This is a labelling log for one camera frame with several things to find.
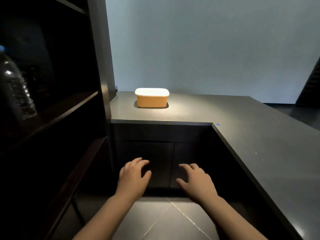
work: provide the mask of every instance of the hand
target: hand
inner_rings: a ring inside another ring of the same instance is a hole
[[[199,168],[197,164],[179,164],[179,167],[186,170],[188,183],[180,178],[177,178],[176,182],[192,201],[202,204],[205,200],[218,197],[211,177],[202,168]]]
[[[134,203],[142,197],[151,178],[151,171],[147,171],[141,177],[141,169],[149,163],[148,160],[142,160],[142,157],[127,162],[120,170],[119,181],[115,195],[125,197]]]

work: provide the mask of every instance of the light blue wall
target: light blue wall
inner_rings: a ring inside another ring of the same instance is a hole
[[[106,0],[119,91],[295,103],[320,56],[320,0]]]

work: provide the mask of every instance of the white lid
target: white lid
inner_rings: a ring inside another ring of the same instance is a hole
[[[157,96],[157,97],[169,96],[169,91],[168,89],[165,89],[165,88],[137,88],[134,93],[138,96]]]

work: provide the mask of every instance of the orange container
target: orange container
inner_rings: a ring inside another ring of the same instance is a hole
[[[137,95],[138,107],[140,108],[165,108],[169,91],[164,88],[138,88]]]

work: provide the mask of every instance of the plastic bottle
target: plastic bottle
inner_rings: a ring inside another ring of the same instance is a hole
[[[30,96],[27,84],[20,70],[5,54],[5,48],[0,45],[0,82],[1,91],[16,116],[23,120],[37,115],[35,104]]]

